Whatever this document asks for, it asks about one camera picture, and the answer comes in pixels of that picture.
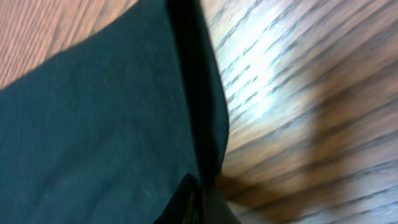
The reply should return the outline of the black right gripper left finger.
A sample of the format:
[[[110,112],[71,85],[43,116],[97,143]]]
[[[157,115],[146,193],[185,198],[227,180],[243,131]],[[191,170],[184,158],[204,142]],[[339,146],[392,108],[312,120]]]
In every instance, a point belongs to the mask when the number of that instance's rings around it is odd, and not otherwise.
[[[197,199],[197,180],[186,174],[154,224],[194,224]]]

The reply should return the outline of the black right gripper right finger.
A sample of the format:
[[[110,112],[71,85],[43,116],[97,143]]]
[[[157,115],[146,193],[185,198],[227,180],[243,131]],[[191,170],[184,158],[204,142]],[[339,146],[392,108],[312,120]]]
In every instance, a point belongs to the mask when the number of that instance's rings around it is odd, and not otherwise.
[[[241,224],[215,185],[201,190],[201,214],[204,224]]]

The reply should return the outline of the black t-shirt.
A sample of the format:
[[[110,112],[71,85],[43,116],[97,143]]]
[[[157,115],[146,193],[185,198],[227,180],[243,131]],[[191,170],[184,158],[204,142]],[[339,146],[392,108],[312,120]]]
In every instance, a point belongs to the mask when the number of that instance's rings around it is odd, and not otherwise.
[[[199,1],[139,1],[1,92],[2,223],[154,223],[215,185],[228,108]]]

